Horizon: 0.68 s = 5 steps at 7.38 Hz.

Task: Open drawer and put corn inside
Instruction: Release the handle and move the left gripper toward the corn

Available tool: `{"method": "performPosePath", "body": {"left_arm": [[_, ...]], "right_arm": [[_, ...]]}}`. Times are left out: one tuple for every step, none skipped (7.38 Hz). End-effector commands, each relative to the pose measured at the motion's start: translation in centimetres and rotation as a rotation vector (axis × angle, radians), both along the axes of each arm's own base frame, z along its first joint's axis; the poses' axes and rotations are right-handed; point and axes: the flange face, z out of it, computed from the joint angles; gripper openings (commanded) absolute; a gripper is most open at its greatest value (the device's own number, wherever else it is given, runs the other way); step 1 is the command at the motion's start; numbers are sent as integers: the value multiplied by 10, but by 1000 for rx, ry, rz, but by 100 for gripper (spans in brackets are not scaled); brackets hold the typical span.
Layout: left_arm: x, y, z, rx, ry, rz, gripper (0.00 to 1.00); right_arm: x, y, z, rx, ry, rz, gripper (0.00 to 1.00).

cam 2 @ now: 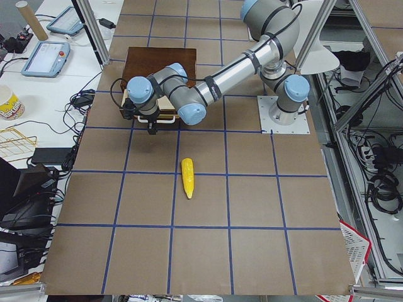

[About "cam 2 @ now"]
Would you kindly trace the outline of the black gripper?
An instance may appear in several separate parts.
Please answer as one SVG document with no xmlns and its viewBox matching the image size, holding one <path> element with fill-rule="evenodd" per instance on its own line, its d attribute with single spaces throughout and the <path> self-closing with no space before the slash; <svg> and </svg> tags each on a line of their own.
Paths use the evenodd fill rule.
<svg viewBox="0 0 403 302">
<path fill-rule="evenodd" d="M 147 132 L 150 135 L 157 134 L 157 119 L 159 114 L 160 109 L 158 106 L 158 100 L 150 100 L 139 108 L 138 121 L 141 123 L 148 123 Z"/>
</svg>

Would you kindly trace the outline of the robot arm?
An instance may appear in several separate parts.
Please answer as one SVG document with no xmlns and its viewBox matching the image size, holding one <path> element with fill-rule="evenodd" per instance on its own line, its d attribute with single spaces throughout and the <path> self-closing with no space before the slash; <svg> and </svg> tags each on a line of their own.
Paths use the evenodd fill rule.
<svg viewBox="0 0 403 302">
<path fill-rule="evenodd" d="M 284 62 L 285 55 L 297 42 L 302 10 L 301 3 L 290 8 L 281 1 L 244 1 L 241 19 L 256 44 L 213 75 L 199 79 L 193 87 L 187 86 L 188 76 L 179 63 L 147 77 L 131 78 L 127 97 L 120 106 L 122 116 L 127 120 L 143 116 L 148 132 L 155 134 L 160 114 L 157 100 L 166 96 L 181 120 L 193 126 L 205 118 L 209 104 L 257 74 L 278 96 L 270 109 L 271 119 L 279 125 L 291 125 L 310 91 L 308 80 L 287 71 Z"/>
</svg>

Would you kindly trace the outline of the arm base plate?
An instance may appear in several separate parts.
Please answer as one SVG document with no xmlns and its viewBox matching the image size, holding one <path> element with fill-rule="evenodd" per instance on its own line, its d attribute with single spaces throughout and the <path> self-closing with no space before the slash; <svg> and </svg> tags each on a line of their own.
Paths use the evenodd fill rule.
<svg viewBox="0 0 403 302">
<path fill-rule="evenodd" d="M 261 132 L 263 134 L 309 135 L 309 124 L 304 106 L 300 103 L 294 113 L 283 112 L 277 96 L 257 96 Z"/>
</svg>

